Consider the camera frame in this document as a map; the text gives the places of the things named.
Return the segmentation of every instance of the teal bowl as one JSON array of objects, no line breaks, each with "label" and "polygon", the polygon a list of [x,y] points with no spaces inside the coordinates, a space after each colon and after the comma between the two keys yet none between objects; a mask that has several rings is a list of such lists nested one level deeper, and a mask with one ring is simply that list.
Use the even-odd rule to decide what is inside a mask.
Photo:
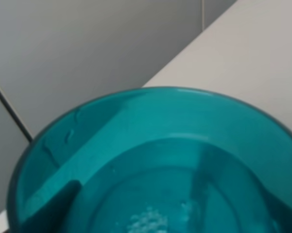
[{"label": "teal bowl", "polygon": [[11,233],[291,233],[292,133],[207,91],[108,95],[30,144],[7,214]]}]

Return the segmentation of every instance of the white countertop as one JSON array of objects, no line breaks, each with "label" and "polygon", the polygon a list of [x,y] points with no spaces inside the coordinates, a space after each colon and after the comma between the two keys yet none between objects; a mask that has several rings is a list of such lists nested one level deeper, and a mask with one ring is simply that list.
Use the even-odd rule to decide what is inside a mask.
[{"label": "white countertop", "polygon": [[146,86],[230,95],[292,130],[292,0],[238,0]]}]

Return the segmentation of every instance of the water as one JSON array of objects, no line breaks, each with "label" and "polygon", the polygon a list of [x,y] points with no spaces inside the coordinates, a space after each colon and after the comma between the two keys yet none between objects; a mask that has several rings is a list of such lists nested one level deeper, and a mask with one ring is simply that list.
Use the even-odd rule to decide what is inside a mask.
[{"label": "water", "polygon": [[61,232],[280,233],[260,186],[233,155],[210,144],[148,142],[91,178]]}]

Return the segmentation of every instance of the teal plastic container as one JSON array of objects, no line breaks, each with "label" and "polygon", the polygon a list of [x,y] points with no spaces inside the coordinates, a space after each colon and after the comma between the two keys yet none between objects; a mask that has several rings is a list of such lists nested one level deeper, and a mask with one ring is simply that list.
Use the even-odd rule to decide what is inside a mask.
[{"label": "teal plastic container", "polygon": [[292,133],[211,92],[112,94],[40,133],[7,213],[11,233],[292,233]]}]

